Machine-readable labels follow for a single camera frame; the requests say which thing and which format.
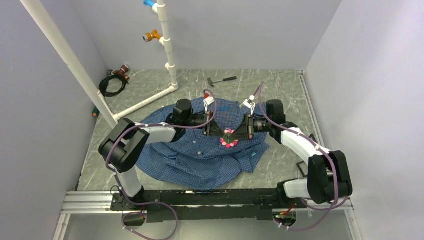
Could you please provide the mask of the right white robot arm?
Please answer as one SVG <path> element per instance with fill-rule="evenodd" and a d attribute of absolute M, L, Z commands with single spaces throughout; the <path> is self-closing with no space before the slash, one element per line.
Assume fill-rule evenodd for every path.
<path fill-rule="evenodd" d="M 287 121 L 281 100 L 268 100 L 265 107 L 263 116 L 255 117 L 247 113 L 241 126 L 236 130 L 227 130 L 224 139 L 234 145 L 241 140 L 251 140 L 256 133 L 268 133 L 307 165 L 304 178 L 278 183 L 276 203 L 287 208 L 295 200 L 309 199 L 316 204 L 329 203 L 336 207 L 339 199 L 351 196 L 353 185 L 345 154 L 319 145 L 297 125 Z"/>

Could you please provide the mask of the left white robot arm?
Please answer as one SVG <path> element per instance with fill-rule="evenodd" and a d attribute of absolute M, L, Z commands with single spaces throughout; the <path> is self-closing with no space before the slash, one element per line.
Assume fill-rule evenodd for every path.
<path fill-rule="evenodd" d="M 124 204 L 139 209 L 146 201 L 145 189 L 136 173 L 136 164 L 147 145 L 176 143 L 189 130 L 202 130 L 206 136 L 217 137 L 212 129 L 218 124 L 215 114 L 218 101 L 209 95 L 202 101 L 204 111 L 195 113 L 192 101 L 180 99 L 173 111 L 160 123 L 142 124 L 124 118 L 107 135 L 98 148 L 105 166 L 112 171 Z"/>

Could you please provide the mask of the pink flower brooch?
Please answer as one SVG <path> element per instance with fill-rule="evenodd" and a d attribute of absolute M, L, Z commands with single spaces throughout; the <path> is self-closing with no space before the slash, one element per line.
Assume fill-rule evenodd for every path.
<path fill-rule="evenodd" d="M 224 130 L 224 135 L 220 138 L 221 145 L 226 148 L 232 148 L 236 146 L 239 142 L 238 139 L 233 137 L 234 130 L 227 128 Z"/>

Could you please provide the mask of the blue checkered shirt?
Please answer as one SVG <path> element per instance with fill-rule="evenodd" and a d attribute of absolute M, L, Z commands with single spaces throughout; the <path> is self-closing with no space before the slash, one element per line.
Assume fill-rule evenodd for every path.
<path fill-rule="evenodd" d="M 218 99 L 215 121 L 222 130 L 236 130 L 249 109 L 239 103 Z M 164 122 L 176 104 L 158 109 L 143 119 L 141 124 Z M 220 187 L 241 172 L 252 173 L 269 145 L 266 132 L 254 133 L 251 140 L 240 140 L 234 147 L 222 145 L 220 138 L 204 135 L 201 129 L 187 129 L 174 143 L 147 144 L 136 163 L 150 177 L 197 190 Z"/>

